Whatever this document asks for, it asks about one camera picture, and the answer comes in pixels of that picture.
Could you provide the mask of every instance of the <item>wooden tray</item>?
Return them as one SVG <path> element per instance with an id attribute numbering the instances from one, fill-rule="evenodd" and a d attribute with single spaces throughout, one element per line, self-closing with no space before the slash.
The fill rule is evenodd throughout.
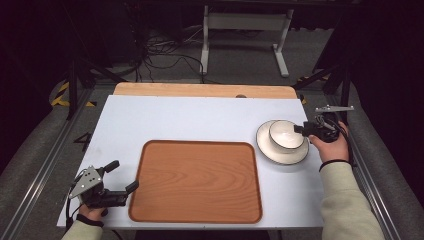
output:
<path id="1" fill-rule="evenodd" d="M 256 223 L 262 217 L 248 143 L 149 141 L 137 179 L 129 207 L 133 221 Z"/>

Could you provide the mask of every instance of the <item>dark background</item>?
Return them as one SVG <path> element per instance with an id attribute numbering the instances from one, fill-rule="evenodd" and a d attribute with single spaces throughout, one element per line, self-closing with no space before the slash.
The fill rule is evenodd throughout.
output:
<path id="1" fill-rule="evenodd" d="M 337 26 L 316 68 L 351 59 L 352 81 L 362 107 L 424 205 L 423 9 L 414 1 L 367 4 L 371 10 L 359 15 L 300 9 L 292 27 Z M 103 67 L 128 63 L 142 56 L 134 39 L 143 41 L 147 27 L 181 40 L 184 28 L 202 23 L 202 6 L 142 6 L 143 10 L 148 10 L 143 15 L 145 24 L 138 26 L 135 37 L 134 24 L 129 24 L 126 8 L 118 1 L 0 3 L 0 171 L 51 111 L 50 92 L 66 77 L 72 56 L 78 54 Z"/>

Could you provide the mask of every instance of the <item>robotic hand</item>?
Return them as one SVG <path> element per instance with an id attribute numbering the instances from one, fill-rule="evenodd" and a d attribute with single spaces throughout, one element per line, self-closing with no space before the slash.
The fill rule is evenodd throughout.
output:
<path id="1" fill-rule="evenodd" d="M 89 208 L 106 208 L 102 216 L 107 215 L 107 208 L 125 206 L 128 195 L 134 192 L 138 186 L 138 181 L 134 181 L 125 188 L 125 191 L 109 191 L 104 188 L 103 176 L 115 168 L 119 167 L 119 161 L 115 160 L 105 167 L 95 169 L 88 167 L 79 174 L 72 183 L 67 202 L 67 229 L 72 225 L 73 219 L 69 216 L 70 200 L 77 197 L 81 205 L 85 204 Z"/>
<path id="2" fill-rule="evenodd" d="M 326 106 L 315 109 L 321 114 L 315 116 L 316 122 L 304 122 L 302 126 L 294 126 L 294 132 L 304 137 L 315 135 L 324 142 L 331 143 L 339 138 L 341 127 L 338 124 L 335 112 L 354 110 L 353 107 Z"/>

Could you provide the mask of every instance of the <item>forearm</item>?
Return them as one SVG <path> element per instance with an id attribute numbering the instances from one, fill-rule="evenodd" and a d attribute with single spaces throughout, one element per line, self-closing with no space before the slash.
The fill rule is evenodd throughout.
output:
<path id="1" fill-rule="evenodd" d="M 101 222 L 87 221 L 79 215 L 62 240 L 98 240 L 102 237 L 102 226 Z"/>
<path id="2" fill-rule="evenodd" d="M 323 239 L 384 239 L 380 225 L 347 163 L 331 163 L 321 172 L 324 199 Z"/>

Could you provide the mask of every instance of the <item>human hand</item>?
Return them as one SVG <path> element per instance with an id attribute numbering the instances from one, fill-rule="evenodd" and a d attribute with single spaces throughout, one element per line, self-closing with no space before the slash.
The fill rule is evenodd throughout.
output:
<path id="1" fill-rule="evenodd" d="M 104 210 L 105 208 L 88 208 L 87 205 L 83 204 L 79 209 L 79 214 L 92 221 L 101 221 Z"/>
<path id="2" fill-rule="evenodd" d="M 339 122 L 339 125 L 348 133 L 347 127 L 343 122 Z M 318 149 L 323 163 L 335 159 L 349 161 L 348 145 L 341 133 L 339 134 L 339 138 L 331 143 L 321 141 L 321 139 L 314 135 L 309 136 L 309 141 Z"/>

